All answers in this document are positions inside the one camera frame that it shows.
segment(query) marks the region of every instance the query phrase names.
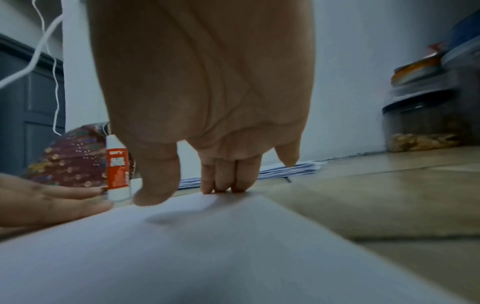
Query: black lid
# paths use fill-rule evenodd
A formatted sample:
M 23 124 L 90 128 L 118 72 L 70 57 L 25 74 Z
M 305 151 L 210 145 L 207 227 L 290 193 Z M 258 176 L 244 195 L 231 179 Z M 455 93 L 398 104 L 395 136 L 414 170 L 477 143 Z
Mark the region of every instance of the black lid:
M 388 112 L 410 107 L 418 103 L 422 103 L 428 107 L 433 107 L 452 99 L 455 95 L 456 92 L 452 89 L 430 92 L 389 104 L 388 106 L 384 107 L 381 112 L 383 115 L 385 115 Z

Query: door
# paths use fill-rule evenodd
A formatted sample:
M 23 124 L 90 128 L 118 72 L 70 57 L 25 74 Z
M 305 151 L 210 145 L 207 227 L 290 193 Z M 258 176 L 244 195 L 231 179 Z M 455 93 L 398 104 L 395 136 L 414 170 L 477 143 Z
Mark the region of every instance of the door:
M 0 37 L 0 78 L 24 68 L 33 50 Z M 58 136 L 53 130 L 57 108 L 53 60 L 42 55 L 29 75 L 0 90 L 0 172 L 22 174 L 29 163 Z M 62 63 L 56 71 L 60 111 L 56 130 L 65 132 L 65 93 Z

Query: plastic jar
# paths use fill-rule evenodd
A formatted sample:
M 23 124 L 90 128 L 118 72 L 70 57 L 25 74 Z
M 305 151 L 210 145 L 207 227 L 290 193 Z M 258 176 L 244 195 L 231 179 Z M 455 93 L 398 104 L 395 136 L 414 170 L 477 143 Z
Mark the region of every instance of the plastic jar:
M 455 100 L 455 90 L 440 90 L 393 102 L 382 109 L 391 152 L 451 148 L 471 136 Z

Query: hand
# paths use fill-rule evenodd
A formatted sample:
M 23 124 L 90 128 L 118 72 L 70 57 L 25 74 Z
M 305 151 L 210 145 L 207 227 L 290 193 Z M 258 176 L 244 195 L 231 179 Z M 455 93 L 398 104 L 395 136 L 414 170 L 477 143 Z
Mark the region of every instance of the hand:
M 314 77 L 308 0 L 90 1 L 90 37 L 113 132 L 143 178 L 137 205 L 180 181 L 177 142 L 201 191 L 245 191 L 275 148 L 299 159 Z
M 0 227 L 42 226 L 108 211 L 100 188 L 45 186 L 0 174 Z

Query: wall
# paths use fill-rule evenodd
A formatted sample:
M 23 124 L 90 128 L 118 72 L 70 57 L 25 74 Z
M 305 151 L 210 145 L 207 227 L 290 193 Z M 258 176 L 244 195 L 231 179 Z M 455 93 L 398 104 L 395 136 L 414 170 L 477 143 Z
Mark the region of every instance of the wall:
M 85 7 L 63 26 L 67 128 L 107 119 L 93 67 Z M 479 0 L 314 0 L 316 72 L 301 159 L 327 159 L 385 149 L 381 108 L 396 67 L 427 54 Z M 195 151 L 179 143 L 182 178 L 200 175 Z M 278 162 L 273 151 L 263 164 Z
M 38 1 L 40 11 L 41 2 L 42 0 Z M 50 17 L 49 12 L 45 13 L 45 16 Z M 46 21 L 50 24 L 51 18 L 46 18 Z M 30 1 L 0 0 L 0 33 L 29 47 L 37 46 L 43 34 L 40 19 Z M 52 55 L 63 59 L 61 38 L 56 35 L 48 41 L 48 44 Z

